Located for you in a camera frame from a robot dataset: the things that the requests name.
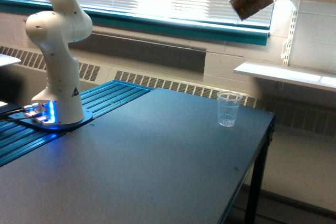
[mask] window sill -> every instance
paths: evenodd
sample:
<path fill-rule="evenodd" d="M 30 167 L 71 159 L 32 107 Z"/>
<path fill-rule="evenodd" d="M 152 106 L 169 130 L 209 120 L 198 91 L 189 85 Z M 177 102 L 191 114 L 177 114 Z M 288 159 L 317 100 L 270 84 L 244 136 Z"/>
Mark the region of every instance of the window sill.
<path fill-rule="evenodd" d="M 116 29 L 154 33 L 194 40 L 220 40 L 265 46 L 269 31 L 265 29 L 207 24 L 177 19 L 152 19 L 136 14 L 112 12 L 102 9 L 83 8 L 95 25 Z M 49 3 L 26 0 L 0 0 L 0 11 L 33 14 L 52 10 Z"/>

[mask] blue led light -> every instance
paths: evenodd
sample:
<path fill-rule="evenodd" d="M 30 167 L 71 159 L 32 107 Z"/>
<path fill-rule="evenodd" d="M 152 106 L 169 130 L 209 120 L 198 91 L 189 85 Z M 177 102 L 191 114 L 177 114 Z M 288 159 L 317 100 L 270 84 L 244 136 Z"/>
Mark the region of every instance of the blue led light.
<path fill-rule="evenodd" d="M 54 110 L 54 103 L 52 101 L 49 101 L 49 113 L 50 113 L 50 123 L 55 123 L 55 110 Z"/>

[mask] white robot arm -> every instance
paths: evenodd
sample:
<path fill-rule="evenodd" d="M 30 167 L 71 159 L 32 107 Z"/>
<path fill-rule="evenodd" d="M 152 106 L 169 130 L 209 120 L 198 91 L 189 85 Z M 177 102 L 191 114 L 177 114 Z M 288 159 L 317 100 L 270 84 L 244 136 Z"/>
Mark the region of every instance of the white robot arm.
<path fill-rule="evenodd" d="M 68 43 L 80 41 L 92 32 L 92 21 L 77 0 L 50 0 L 54 11 L 31 15 L 26 23 L 27 35 L 42 51 L 47 66 L 47 87 L 32 103 L 40 107 L 28 115 L 44 125 L 66 125 L 81 121 L 84 113 L 79 89 L 78 60 Z"/>

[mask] table leg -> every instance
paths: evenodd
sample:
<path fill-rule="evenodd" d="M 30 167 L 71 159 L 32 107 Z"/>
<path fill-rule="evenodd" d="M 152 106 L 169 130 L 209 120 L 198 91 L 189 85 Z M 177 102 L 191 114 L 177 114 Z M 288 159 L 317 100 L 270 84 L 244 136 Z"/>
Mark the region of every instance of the table leg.
<path fill-rule="evenodd" d="M 272 129 L 269 129 L 268 134 L 266 136 L 266 140 L 254 162 L 250 192 L 248 195 L 248 202 L 245 213 L 245 224 L 254 224 L 255 222 L 258 200 L 261 191 L 261 183 L 263 182 L 262 177 L 264 176 L 267 151 L 271 141 L 271 134 Z"/>

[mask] wall shelf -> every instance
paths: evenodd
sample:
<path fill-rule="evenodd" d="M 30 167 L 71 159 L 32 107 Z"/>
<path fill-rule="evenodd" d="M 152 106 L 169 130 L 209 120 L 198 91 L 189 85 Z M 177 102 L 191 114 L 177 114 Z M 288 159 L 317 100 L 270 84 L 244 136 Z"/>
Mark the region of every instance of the wall shelf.
<path fill-rule="evenodd" d="M 336 92 L 336 74 L 246 61 L 234 73 Z"/>
<path fill-rule="evenodd" d="M 0 54 L 0 67 L 21 62 L 18 58 Z"/>

